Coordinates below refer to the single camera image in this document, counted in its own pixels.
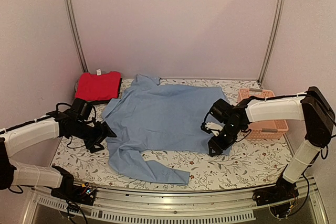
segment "plastic basket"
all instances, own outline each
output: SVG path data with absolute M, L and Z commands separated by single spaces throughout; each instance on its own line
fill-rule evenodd
M 238 102 L 242 99 L 249 98 L 251 95 L 260 98 L 274 97 L 271 90 L 265 89 L 239 89 Z M 286 120 L 272 120 L 249 125 L 251 133 L 246 139 L 280 139 L 287 131 L 288 125 Z

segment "white wall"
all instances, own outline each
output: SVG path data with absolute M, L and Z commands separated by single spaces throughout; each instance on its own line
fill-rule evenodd
M 81 70 L 64 0 L 0 0 L 0 59 L 0 128 L 70 102 Z M 57 144 L 46 141 L 15 159 L 49 165 Z M 0 222 L 19 223 L 24 202 L 25 195 L 0 191 Z
M 336 0 L 285 0 L 279 33 L 266 75 L 265 87 L 292 94 L 309 86 L 321 89 L 336 111 Z M 290 122 L 295 149 L 305 135 L 303 122 Z M 313 167 L 330 223 L 336 223 L 336 142 L 326 161 Z
M 276 0 L 73 0 L 89 70 L 257 79 Z

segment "patterned fabric surface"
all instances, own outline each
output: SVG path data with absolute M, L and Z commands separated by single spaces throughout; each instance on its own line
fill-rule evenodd
M 120 93 L 131 82 L 132 80 L 123 80 Z M 233 105 L 237 103 L 239 88 L 259 88 L 254 81 L 162 79 L 161 84 L 219 86 Z M 100 114 L 104 107 L 105 105 L 96 106 L 99 120 L 102 120 Z M 146 161 L 156 160 L 168 167 L 191 173 L 187 186 L 176 186 L 144 182 L 118 174 L 108 165 L 107 150 L 91 154 L 85 147 L 69 149 L 66 147 L 68 143 L 66 138 L 61 140 L 52 164 L 63 167 L 76 180 L 100 186 L 149 190 L 221 190 L 271 184 L 292 158 L 283 137 L 280 140 L 242 140 L 233 145 L 229 156 L 210 157 L 207 154 L 176 151 L 143 152 L 142 156 Z M 82 140 L 73 138 L 71 147 L 82 145 Z

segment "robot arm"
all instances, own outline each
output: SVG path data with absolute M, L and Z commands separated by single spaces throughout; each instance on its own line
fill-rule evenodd
M 254 200 L 257 205 L 265 205 L 293 196 L 297 197 L 295 182 L 318 157 L 321 149 L 330 140 L 335 114 L 318 88 L 296 95 L 261 99 L 250 97 L 232 106 L 224 100 L 218 100 L 209 111 L 216 120 L 225 123 L 220 129 L 213 123 L 204 122 L 201 129 L 214 133 L 208 142 L 209 155 L 219 155 L 237 140 L 239 131 L 247 130 L 248 124 L 266 120 L 301 120 L 306 124 L 305 141 L 296 151 L 274 187 L 256 190 Z
M 88 122 L 93 106 L 75 99 L 69 109 L 47 113 L 39 119 L 5 129 L 0 132 L 0 189 L 10 186 L 47 186 L 55 188 L 52 195 L 59 198 L 71 198 L 76 189 L 73 176 L 66 170 L 53 166 L 41 167 L 16 162 L 11 157 L 19 151 L 42 141 L 65 136 L 83 139 L 90 152 L 103 150 L 101 142 L 106 137 L 116 137 L 106 122 L 95 118 Z

